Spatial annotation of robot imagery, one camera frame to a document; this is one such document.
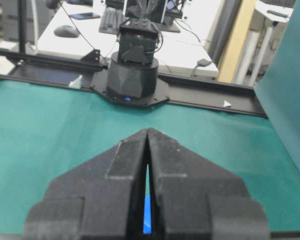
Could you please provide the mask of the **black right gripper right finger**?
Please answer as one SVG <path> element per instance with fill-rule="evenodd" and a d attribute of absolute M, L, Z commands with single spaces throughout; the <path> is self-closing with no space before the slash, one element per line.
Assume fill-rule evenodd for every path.
<path fill-rule="evenodd" d="M 262 205 L 244 180 L 148 130 L 156 232 L 162 240 L 268 240 Z"/>

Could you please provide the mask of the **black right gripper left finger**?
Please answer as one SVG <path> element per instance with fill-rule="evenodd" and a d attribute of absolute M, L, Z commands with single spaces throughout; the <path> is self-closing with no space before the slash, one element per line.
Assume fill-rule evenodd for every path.
<path fill-rule="evenodd" d="M 32 206 L 24 240 L 128 240 L 143 231 L 148 131 L 54 178 Z"/>

